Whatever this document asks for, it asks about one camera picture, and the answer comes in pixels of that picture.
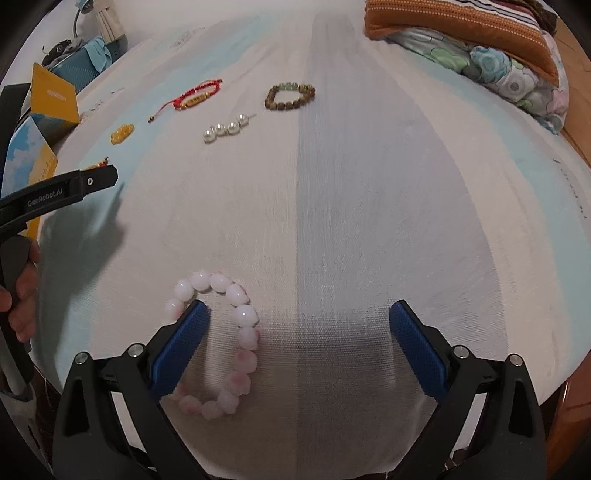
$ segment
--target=finger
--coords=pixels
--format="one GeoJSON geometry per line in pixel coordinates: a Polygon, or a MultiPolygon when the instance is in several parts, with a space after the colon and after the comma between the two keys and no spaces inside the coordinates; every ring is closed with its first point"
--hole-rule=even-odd
{"type": "Polygon", "coordinates": [[[22,271],[20,277],[17,279],[17,295],[21,300],[27,298],[36,291],[39,286],[39,272],[37,267],[28,263],[25,270],[22,271]]]}
{"type": "Polygon", "coordinates": [[[29,323],[23,330],[17,332],[17,340],[21,343],[28,342],[35,335],[35,322],[29,323]]]}
{"type": "Polygon", "coordinates": [[[29,259],[33,263],[39,263],[41,261],[41,249],[39,248],[39,242],[33,240],[31,242],[31,249],[29,250],[29,259]]]}
{"type": "Polygon", "coordinates": [[[12,296],[0,287],[0,312],[7,312],[12,306],[12,296]]]}
{"type": "Polygon", "coordinates": [[[30,323],[35,322],[35,307],[37,301],[35,295],[31,295],[14,307],[8,315],[8,323],[15,332],[21,332],[27,328],[30,323]]]}

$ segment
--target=cardboard box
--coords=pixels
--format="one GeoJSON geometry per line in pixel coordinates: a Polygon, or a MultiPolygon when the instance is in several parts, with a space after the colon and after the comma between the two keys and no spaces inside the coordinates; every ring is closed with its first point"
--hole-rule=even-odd
{"type": "Polygon", "coordinates": [[[31,117],[49,145],[80,122],[74,86],[38,63],[31,79],[31,117]]]}
{"type": "MultiPolygon", "coordinates": [[[[31,117],[14,132],[6,156],[2,197],[53,177],[57,158],[31,117]]],[[[25,234],[37,238],[39,218],[27,224],[25,234]]]]}

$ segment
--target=metal screw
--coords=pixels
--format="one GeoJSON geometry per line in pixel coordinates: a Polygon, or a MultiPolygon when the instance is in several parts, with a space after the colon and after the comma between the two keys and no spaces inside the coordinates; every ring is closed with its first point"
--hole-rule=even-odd
{"type": "Polygon", "coordinates": [[[463,345],[458,345],[453,348],[453,354],[458,358],[468,358],[470,356],[470,350],[463,345]]]}
{"type": "Polygon", "coordinates": [[[513,353],[513,355],[509,355],[509,362],[511,362],[511,364],[513,364],[516,367],[520,367],[521,365],[523,365],[523,359],[516,353],[513,353]]]}
{"type": "Polygon", "coordinates": [[[74,357],[74,361],[76,365],[82,365],[84,362],[88,360],[88,353],[80,352],[78,355],[74,357]]]}
{"type": "Polygon", "coordinates": [[[141,343],[134,343],[127,349],[129,356],[136,358],[144,352],[144,346],[141,343]]]}

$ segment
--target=red string bracelet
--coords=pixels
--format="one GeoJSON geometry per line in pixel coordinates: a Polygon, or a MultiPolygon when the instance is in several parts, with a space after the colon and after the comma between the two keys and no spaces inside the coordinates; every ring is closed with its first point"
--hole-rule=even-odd
{"type": "Polygon", "coordinates": [[[175,110],[185,110],[187,108],[191,108],[192,106],[198,105],[201,102],[204,102],[209,97],[211,97],[212,95],[215,95],[216,93],[218,93],[220,91],[220,84],[221,83],[222,83],[221,79],[207,80],[205,82],[200,83],[196,87],[193,87],[190,90],[187,90],[181,96],[178,96],[174,100],[170,100],[169,102],[166,102],[163,106],[161,106],[160,109],[154,115],[152,115],[150,118],[148,118],[148,123],[149,124],[152,123],[156,119],[156,116],[164,109],[164,107],[166,107],[167,105],[170,105],[171,103],[173,104],[175,110]],[[194,96],[194,97],[187,100],[187,98],[190,97],[191,95],[195,95],[195,93],[197,93],[198,91],[203,90],[204,88],[209,88],[209,87],[213,87],[213,90],[200,93],[199,95],[194,96]]]}

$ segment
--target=pink bead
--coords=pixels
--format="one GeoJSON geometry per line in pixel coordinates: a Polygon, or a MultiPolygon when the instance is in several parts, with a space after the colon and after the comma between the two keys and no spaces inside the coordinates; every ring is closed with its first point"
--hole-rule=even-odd
{"type": "Polygon", "coordinates": [[[214,273],[209,277],[209,284],[218,293],[226,293],[226,289],[233,284],[233,281],[221,273],[214,273]]]}
{"type": "Polygon", "coordinates": [[[199,415],[202,410],[201,402],[191,395],[181,398],[178,407],[185,415],[199,415]]]}
{"type": "Polygon", "coordinates": [[[258,315],[252,305],[239,305],[232,316],[239,327],[254,327],[258,322],[258,315]]]}
{"type": "Polygon", "coordinates": [[[209,290],[209,277],[211,276],[207,270],[199,270],[191,276],[191,285],[197,291],[209,290]]]}
{"type": "Polygon", "coordinates": [[[182,312],[184,312],[184,303],[179,299],[167,300],[166,304],[164,305],[164,311],[166,312],[168,320],[176,322],[181,316],[182,312]]]}
{"type": "Polygon", "coordinates": [[[195,291],[188,279],[181,278],[175,286],[173,294],[174,298],[179,299],[180,301],[189,301],[193,298],[195,291]]]}
{"type": "Polygon", "coordinates": [[[201,415],[206,420],[218,419],[223,415],[223,410],[215,400],[210,400],[202,405],[201,415]]]}
{"type": "Polygon", "coordinates": [[[174,391],[170,394],[170,398],[173,400],[179,401],[181,398],[187,396],[189,392],[187,391],[187,387],[185,387],[184,383],[180,381],[174,391]]]}
{"type": "Polygon", "coordinates": [[[247,304],[250,301],[248,295],[246,295],[246,292],[244,291],[244,288],[242,288],[237,283],[233,283],[226,289],[226,298],[230,304],[234,305],[235,307],[247,304]]]}
{"type": "Polygon", "coordinates": [[[234,368],[243,374],[251,374],[256,370],[258,359],[250,350],[238,350],[234,354],[234,368]]]}
{"type": "Polygon", "coordinates": [[[243,327],[238,330],[238,345],[245,350],[258,348],[259,333],[253,327],[243,327]]]}
{"type": "Polygon", "coordinates": [[[229,415],[236,413],[239,403],[240,399],[224,388],[220,390],[220,393],[217,396],[217,404],[220,405],[220,408],[229,415]]]}
{"type": "Polygon", "coordinates": [[[251,391],[251,378],[241,372],[232,372],[226,377],[225,387],[234,395],[248,395],[251,391]]]}

